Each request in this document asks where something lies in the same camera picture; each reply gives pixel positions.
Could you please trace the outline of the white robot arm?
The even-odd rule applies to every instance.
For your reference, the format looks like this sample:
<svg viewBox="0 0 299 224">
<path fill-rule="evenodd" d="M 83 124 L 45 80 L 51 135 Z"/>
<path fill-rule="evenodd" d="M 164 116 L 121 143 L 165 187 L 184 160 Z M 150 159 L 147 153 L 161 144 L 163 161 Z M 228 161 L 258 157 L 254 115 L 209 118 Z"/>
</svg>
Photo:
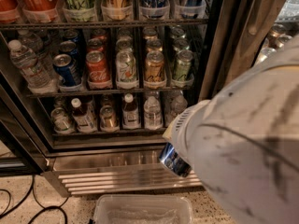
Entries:
<svg viewBox="0 0 299 224">
<path fill-rule="evenodd" d="M 164 139 L 237 224 L 299 224 L 299 36 L 187 108 Z"/>
</svg>

